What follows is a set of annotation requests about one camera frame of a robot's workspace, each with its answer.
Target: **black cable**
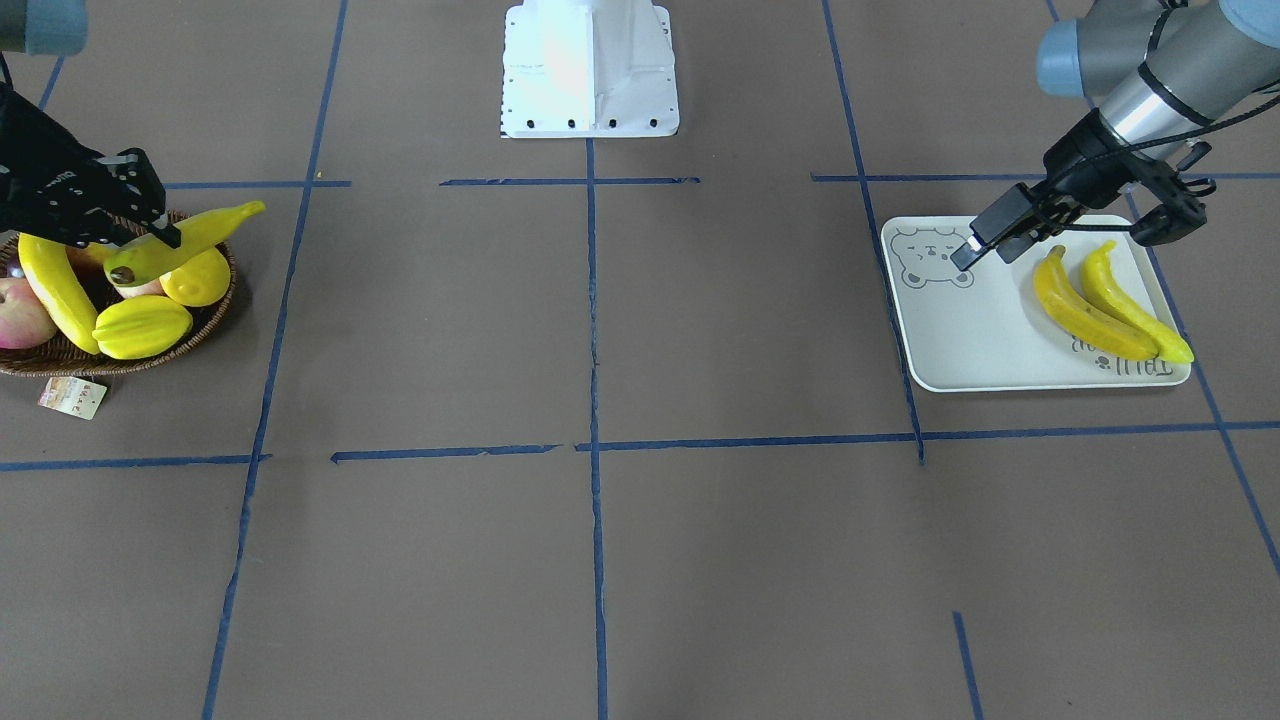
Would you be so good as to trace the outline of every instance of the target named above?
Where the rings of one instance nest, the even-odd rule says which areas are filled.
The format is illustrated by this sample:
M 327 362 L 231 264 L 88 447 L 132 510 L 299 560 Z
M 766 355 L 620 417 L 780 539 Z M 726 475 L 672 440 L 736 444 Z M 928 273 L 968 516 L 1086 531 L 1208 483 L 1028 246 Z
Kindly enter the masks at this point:
M 1057 181 L 1060 181 L 1060 179 L 1065 178 L 1066 176 L 1069 176 L 1070 173 L 1075 172 L 1075 169 L 1079 168 L 1082 164 L 1084 164 L 1084 165 L 1094 165 L 1097 163 L 1101 163 L 1102 160 L 1110 160 L 1111 158 L 1119 158 L 1120 155 L 1126 155 L 1129 152 L 1137 152 L 1139 150 L 1147 150 L 1148 147 L 1157 147 L 1160 145 L 1169 145 L 1170 142 L 1181 142 L 1184 140 L 1190 140 L 1193 137 L 1202 137 L 1202 136 L 1206 136 L 1206 135 L 1208 135 L 1211 132 L 1217 132 L 1220 129 L 1225 129 L 1225 128 L 1229 128 L 1231 126 L 1243 123 L 1244 120 L 1256 118 L 1256 117 L 1261 115 L 1262 113 L 1266 113 L 1271 108 L 1275 108 L 1276 105 L 1280 105 L 1280 96 L 1272 97 L 1271 100 L 1267 100 L 1266 102 L 1258 105 L 1257 108 L 1254 108 L 1252 110 L 1240 113 L 1239 115 L 1235 115 L 1235 117 L 1229 118 L 1226 120 L 1220 120 L 1220 122 L 1216 122 L 1216 123 L 1207 124 L 1207 126 L 1204 126 L 1202 128 L 1198 128 L 1198 129 L 1193 129 L 1193 131 L 1183 132 L 1183 133 L 1178 133 L 1178 135 L 1170 135 L 1170 136 L 1165 136 L 1165 137 L 1157 137 L 1155 140 L 1144 140 L 1144 141 L 1137 142 L 1134 145 L 1125 145 L 1124 147 L 1117 147 L 1115 150 L 1108 150 L 1106 152 L 1102 152 L 1101 155 L 1093 155 L 1093 156 L 1089 156 L 1089 158 L 1084 158 L 1079 163 L 1075 163 L 1074 165 L 1071 165 L 1071 167 L 1069 167 L 1069 168 L 1059 172 L 1056 176 L 1053 176 L 1052 178 L 1050 178 L 1048 181 L 1046 181 L 1044 184 L 1046 184 L 1046 187 L 1052 187 L 1053 184 L 1057 183 Z M 1210 192 L 1213 192 L 1213 191 L 1210 190 L 1208 192 L 1204 192 L 1204 195 L 1208 195 Z M 1046 218 L 1043 215 L 1043 210 L 1039 206 L 1034 208 L 1032 211 L 1036 214 L 1036 219 L 1037 220 L 1044 223 L 1047 227 L 1053 228 L 1053 229 L 1056 229 L 1059 232 L 1062 232 L 1062 231 L 1125 232 L 1125 231 L 1133 229 L 1133 225 L 1128 225 L 1128 227 L 1125 227 L 1125 225 L 1089 225 L 1089 224 L 1074 224 L 1074 223 L 1065 224 L 1065 223 L 1059 223 L 1057 220 L 1052 220 L 1050 218 Z

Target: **fruit basket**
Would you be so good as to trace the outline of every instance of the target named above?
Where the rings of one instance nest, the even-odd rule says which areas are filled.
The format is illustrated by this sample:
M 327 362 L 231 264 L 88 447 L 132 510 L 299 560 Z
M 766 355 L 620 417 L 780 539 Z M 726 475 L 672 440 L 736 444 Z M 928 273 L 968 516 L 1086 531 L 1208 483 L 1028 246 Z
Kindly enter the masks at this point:
M 170 222 L 178 222 L 186 219 L 186 214 L 182 213 L 169 213 Z M 136 229 L 137 234 L 146 232 L 143 228 L 133 225 L 132 223 L 124 222 L 131 229 Z M 128 373 L 137 373 L 140 370 L 146 370 L 155 368 L 156 365 L 163 365 L 174 357 L 180 357 L 205 341 L 214 332 L 214 328 L 221 322 L 223 316 L 227 314 L 227 309 L 230 306 L 232 296 L 236 292 L 236 258 L 232 255 L 227 243 L 216 246 L 218 250 L 227 258 L 228 265 L 230 265 L 230 287 L 227 290 L 227 295 L 223 296 L 218 302 L 209 305 L 206 307 L 189 307 L 192 315 L 192 328 L 178 341 L 177 345 L 169 350 L 155 355 L 152 357 L 143 357 L 141 360 L 113 360 L 105 355 L 90 355 L 83 350 L 76 347 L 70 340 L 63 333 L 58 333 L 49 342 L 31 347 L 27 350 L 4 350 L 0 348 L 0 373 L 8 375 L 24 375 L 36 378 L 49 378 L 59 375 L 123 375 Z M 17 233 L 0 249 L 0 263 L 8 263 L 10 258 L 18 252 L 18 236 Z M 111 283 L 106 279 L 105 274 L 96 275 L 88 279 L 82 278 L 82 284 L 84 291 L 88 293 L 90 300 L 93 301 L 93 306 L 101 313 L 110 305 L 120 302 L 123 299 L 111 287 Z

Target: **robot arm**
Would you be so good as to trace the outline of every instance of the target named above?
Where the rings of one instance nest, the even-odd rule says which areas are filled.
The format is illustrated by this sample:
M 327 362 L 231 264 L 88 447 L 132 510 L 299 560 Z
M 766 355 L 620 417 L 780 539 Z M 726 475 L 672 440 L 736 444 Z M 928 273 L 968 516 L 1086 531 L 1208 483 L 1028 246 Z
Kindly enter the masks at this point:
M 1132 182 L 1146 186 L 1160 201 L 1130 228 L 1139 245 L 1172 242 L 1204 224 L 1199 197 L 1212 188 L 1197 190 L 1180 174 L 1208 152 L 1208 145 L 1197 142 L 1176 168 L 1165 159 L 1180 140 L 1211 132 L 1236 102 L 1275 86 L 1280 78 L 1280 3 L 1171 5 L 1181 4 L 1135 0 L 1121 8 L 1098 0 L 1091 17 L 1102 13 L 1096 26 L 1105 28 L 1102 36 L 1110 41 L 1103 44 L 1103 37 L 1091 33 L 1089 45 L 1083 23 L 1064 26 L 1073 35 L 1082 33 L 1078 54 L 1057 63 L 1056 69 L 1065 67 L 1066 72 L 1048 73 L 1055 76 L 1052 82 L 1044 82 L 1042 46 L 1042 86 L 1080 94 L 1092 86 L 1107 97 L 1044 154 L 1044 181 L 1033 187 L 1015 184 L 974 219 L 973 236 L 952 255 L 957 268 L 969 269 L 992 249 L 1012 263 L 1036 242 L 1068 229 L 1087 210 L 1110 205 Z M 1147 28 L 1137 35 L 1142 41 L 1137 47 L 1134 27 Z M 1046 40 L 1061 37 L 1051 32 Z M 1137 69 L 1116 81 L 1116 65 L 1126 58 L 1138 60 Z M 1277 102 L 1280 99 L 1268 101 L 1238 119 Z
M 84 46 L 84 0 L 0 0 L 0 50 L 70 55 Z M 64 127 L 0 82 L 0 228 L 64 245 L 124 245 L 132 220 L 170 247 L 165 191 L 137 147 L 113 156 L 84 147 Z

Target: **cartoon bear face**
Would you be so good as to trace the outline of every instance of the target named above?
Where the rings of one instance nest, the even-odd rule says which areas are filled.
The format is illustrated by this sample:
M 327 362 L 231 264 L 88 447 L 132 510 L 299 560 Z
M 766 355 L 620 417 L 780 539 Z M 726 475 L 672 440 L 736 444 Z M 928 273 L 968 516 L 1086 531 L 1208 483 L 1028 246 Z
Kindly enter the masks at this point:
M 951 254 L 965 242 L 955 228 L 918 228 L 897 231 L 888 245 L 902 263 L 902 282 L 920 288 L 931 282 L 948 282 L 956 287 L 973 284 L 973 274 L 963 273 L 951 263 Z

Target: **plastic tray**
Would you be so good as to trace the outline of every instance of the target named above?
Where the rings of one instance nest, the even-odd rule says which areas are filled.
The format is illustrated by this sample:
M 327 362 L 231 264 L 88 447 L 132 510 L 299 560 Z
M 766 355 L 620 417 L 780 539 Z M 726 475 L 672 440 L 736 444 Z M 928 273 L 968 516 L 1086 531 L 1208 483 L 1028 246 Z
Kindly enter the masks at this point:
M 893 218 L 881 231 L 890 287 L 911 377 L 932 392 L 1075 389 L 1176 386 L 1190 365 L 1123 360 L 1059 328 L 1032 288 L 1032 272 L 1053 245 L 1066 246 L 1073 283 L 1080 261 L 1107 238 L 1116 282 L 1172 325 L 1151 258 L 1121 231 L 1068 231 L 1006 265 L 995 252 L 960 273 L 951 252 L 970 234 L 973 217 Z M 1082 222 L 1126 225 L 1115 215 Z

